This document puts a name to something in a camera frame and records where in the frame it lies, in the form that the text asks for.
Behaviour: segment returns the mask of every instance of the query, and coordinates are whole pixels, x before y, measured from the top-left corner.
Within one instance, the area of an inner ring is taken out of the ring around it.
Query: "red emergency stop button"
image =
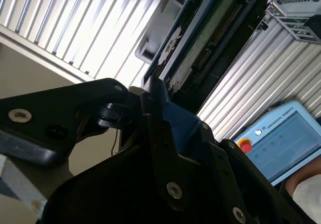
[[[249,139],[241,139],[239,142],[237,142],[237,145],[245,154],[252,150],[252,144]]]

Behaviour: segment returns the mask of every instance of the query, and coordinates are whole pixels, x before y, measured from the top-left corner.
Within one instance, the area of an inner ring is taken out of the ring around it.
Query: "blue component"
[[[172,133],[176,150],[179,153],[185,147],[189,138],[201,124],[196,115],[171,102],[169,93],[162,81],[161,101],[163,107],[163,119],[172,126]]]
[[[295,100],[266,113],[234,141],[243,138],[253,147],[247,156],[272,185],[321,155],[321,126]]]

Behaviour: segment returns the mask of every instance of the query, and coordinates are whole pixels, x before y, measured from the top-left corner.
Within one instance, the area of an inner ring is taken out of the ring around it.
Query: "metal bolt head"
[[[28,110],[22,109],[22,108],[16,108],[8,113],[8,117],[11,121],[15,123],[27,123],[31,120],[32,115]]]
[[[183,193],[182,189],[175,182],[170,182],[166,185],[167,192],[171,195],[172,198],[179,200],[182,198]]]
[[[232,142],[229,142],[229,146],[230,146],[232,149],[235,149],[235,145],[234,145]]]
[[[115,85],[114,88],[115,88],[116,90],[118,90],[118,91],[122,91],[122,87],[119,86],[119,85]]]
[[[206,124],[206,123],[202,123],[202,126],[204,129],[208,130],[209,129],[209,126]]]
[[[242,224],[246,223],[246,217],[245,214],[237,207],[233,208],[233,214],[235,218]]]

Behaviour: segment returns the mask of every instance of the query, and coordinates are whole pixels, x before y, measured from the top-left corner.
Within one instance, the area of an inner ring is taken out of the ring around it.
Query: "ribbed aluminum panel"
[[[321,46],[297,42],[275,19],[226,73],[199,116],[217,140],[235,137],[274,104],[299,100],[321,116]]]
[[[51,61],[69,72],[72,66],[84,81],[136,83],[146,66],[135,58],[135,46],[160,1],[0,0],[1,33],[41,56],[49,52]]]

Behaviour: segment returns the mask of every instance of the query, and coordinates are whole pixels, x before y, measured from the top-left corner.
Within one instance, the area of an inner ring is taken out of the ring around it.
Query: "beige wall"
[[[71,82],[15,52],[0,46],[0,98],[67,86]],[[115,131],[77,144],[70,157],[70,170],[78,174],[110,157]],[[0,195],[0,223],[33,224],[36,217],[20,201]]]

